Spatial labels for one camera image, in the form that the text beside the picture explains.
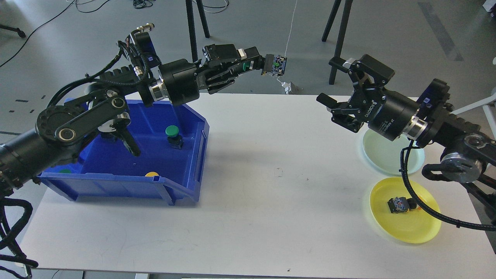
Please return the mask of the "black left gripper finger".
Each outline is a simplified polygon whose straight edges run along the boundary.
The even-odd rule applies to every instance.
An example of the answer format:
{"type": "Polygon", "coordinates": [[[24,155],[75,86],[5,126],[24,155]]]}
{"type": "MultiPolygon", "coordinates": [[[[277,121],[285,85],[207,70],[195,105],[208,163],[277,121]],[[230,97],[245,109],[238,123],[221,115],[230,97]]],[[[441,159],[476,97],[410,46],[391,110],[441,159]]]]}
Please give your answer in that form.
{"type": "Polygon", "coordinates": [[[204,46],[203,55],[206,58],[201,66],[202,71],[220,72],[228,67],[240,66],[242,71],[248,69],[261,70],[264,68],[265,58],[260,55],[257,47],[238,49],[234,44],[207,45],[204,46]]]}

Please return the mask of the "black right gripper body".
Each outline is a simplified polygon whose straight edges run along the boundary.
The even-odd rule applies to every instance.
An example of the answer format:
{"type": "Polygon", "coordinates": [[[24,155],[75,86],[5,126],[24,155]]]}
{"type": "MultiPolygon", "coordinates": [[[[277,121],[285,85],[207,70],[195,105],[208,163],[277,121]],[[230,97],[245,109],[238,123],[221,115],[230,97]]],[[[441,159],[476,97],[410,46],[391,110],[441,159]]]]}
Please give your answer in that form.
{"type": "Polygon", "coordinates": [[[356,90],[349,99],[349,105],[360,112],[355,116],[367,123],[369,129],[393,141],[402,134],[420,105],[404,95],[371,87],[359,92],[356,90]]]}

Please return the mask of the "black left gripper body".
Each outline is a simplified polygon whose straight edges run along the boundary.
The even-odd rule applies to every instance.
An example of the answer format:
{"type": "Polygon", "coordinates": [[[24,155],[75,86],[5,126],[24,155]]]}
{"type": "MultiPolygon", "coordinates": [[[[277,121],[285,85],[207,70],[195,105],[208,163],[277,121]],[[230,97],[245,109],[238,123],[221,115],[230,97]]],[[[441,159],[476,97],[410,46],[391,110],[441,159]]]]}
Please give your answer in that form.
{"type": "Polygon", "coordinates": [[[174,106],[197,100],[200,90],[214,94],[232,85],[239,74],[234,70],[238,63],[211,66],[200,60],[188,62],[180,59],[158,65],[159,77],[149,83],[151,102],[167,98],[174,106]]]}

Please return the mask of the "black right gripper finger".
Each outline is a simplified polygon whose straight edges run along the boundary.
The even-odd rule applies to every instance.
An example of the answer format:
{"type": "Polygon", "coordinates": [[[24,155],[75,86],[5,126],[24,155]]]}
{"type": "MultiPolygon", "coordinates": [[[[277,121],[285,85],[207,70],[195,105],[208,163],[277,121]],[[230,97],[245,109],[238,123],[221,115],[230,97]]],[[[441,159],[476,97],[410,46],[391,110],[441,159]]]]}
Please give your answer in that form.
{"type": "Polygon", "coordinates": [[[353,133],[357,133],[368,122],[365,114],[372,105],[372,98],[359,92],[354,92],[347,102],[338,102],[324,93],[319,94],[316,101],[326,106],[332,114],[332,122],[353,133]]]}
{"type": "Polygon", "coordinates": [[[344,60],[332,58],[330,65],[346,72],[353,84],[353,95],[345,105],[335,99],[330,99],[330,107],[395,107],[396,94],[384,87],[394,76],[394,70],[379,62],[370,55],[363,55],[360,59],[344,60]]]}

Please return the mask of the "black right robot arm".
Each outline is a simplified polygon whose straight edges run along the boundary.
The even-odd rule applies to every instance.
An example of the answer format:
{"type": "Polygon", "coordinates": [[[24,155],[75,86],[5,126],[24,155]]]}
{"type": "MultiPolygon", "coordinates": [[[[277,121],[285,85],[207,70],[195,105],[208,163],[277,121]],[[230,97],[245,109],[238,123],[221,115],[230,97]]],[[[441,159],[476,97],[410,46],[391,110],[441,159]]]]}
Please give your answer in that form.
{"type": "Polygon", "coordinates": [[[332,114],[331,120],[357,133],[363,124],[393,141],[404,135],[410,139],[400,152],[400,173],[408,193],[416,203],[436,219],[474,230],[495,230],[495,194],[485,194],[474,182],[494,188],[495,179],[485,175],[487,165],[495,165],[495,140],[480,131],[480,126],[453,113],[448,99],[449,86],[433,79],[416,100],[386,89],[395,72],[370,55],[344,60],[333,57],[329,65],[348,74],[353,95],[347,102],[337,102],[325,93],[317,101],[332,114]],[[491,216],[491,224],[473,224],[443,215],[421,201],[408,178],[408,159],[412,149],[430,143],[444,147],[439,164],[423,166],[422,174],[431,181],[454,181],[479,200],[491,216]]]}

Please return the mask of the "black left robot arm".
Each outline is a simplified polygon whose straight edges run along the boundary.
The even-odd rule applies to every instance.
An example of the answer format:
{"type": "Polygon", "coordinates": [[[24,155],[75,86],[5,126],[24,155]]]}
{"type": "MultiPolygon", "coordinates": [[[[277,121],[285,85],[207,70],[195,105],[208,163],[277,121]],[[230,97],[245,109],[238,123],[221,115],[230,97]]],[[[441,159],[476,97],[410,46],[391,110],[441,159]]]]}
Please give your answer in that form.
{"type": "Polygon", "coordinates": [[[203,48],[205,62],[180,59],[163,64],[149,32],[152,23],[140,26],[118,41],[119,52],[108,65],[62,87],[39,113],[33,129],[1,145],[1,248],[12,254],[1,260],[21,264],[25,279],[38,263],[21,250],[16,238],[27,226],[32,204],[11,198],[28,181],[40,184],[39,175],[49,167],[75,163],[96,136],[107,133],[120,139],[138,157],[141,152],[128,130],[131,123],[126,95],[138,92],[146,106],[167,98],[173,105],[197,100],[200,90],[223,90],[246,72],[268,74],[278,57],[261,55],[254,46],[238,49],[233,44],[203,48]]]}

